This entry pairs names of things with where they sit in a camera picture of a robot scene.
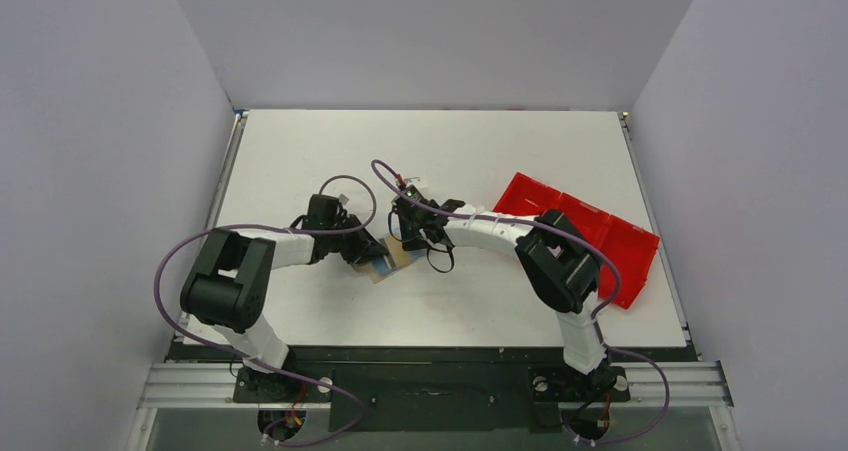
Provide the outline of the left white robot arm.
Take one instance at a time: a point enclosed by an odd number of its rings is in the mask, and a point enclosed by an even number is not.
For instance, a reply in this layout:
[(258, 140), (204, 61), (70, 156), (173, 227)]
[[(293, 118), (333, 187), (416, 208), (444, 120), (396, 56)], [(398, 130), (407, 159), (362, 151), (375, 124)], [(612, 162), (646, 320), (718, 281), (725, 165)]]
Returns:
[(180, 295), (184, 312), (215, 328), (247, 367), (261, 372), (259, 387), (275, 401), (295, 394), (299, 376), (288, 364), (290, 347), (263, 315), (271, 272), (316, 264), (330, 254), (351, 266), (389, 254), (339, 197), (312, 195), (295, 224), (296, 230), (280, 234), (212, 230)]

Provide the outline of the gold credit card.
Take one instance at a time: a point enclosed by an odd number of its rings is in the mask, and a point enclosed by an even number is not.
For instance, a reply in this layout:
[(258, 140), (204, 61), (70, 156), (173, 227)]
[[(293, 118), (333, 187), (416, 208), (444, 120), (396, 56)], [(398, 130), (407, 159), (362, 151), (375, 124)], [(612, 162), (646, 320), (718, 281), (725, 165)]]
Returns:
[(385, 259), (387, 267), (390, 270), (403, 268), (413, 261), (413, 258), (410, 257), (410, 254), (402, 247), (389, 247), (388, 254)]

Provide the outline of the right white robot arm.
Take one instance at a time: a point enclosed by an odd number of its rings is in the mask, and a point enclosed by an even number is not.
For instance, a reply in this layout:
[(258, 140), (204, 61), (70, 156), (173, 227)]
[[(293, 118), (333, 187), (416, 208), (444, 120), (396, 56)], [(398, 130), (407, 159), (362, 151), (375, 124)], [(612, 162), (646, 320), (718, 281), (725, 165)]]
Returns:
[(607, 358), (592, 312), (598, 303), (602, 261), (560, 211), (513, 216), (484, 211), (461, 200), (438, 204), (407, 185), (392, 201), (406, 249), (442, 246), (483, 249), (514, 257), (537, 298), (552, 309), (563, 341), (566, 389), (588, 398), (604, 383)]

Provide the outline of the beige leather card holder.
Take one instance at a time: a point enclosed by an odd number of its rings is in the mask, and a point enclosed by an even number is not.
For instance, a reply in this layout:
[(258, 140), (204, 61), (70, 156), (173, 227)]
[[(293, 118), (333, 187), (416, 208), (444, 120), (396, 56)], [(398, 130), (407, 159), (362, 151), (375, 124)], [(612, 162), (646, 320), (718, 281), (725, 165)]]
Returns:
[(389, 234), (381, 237), (379, 242), (388, 250), (387, 255), (353, 266), (357, 273), (368, 277), (373, 283), (379, 283), (425, 257), (424, 250), (404, 250), (402, 244)]

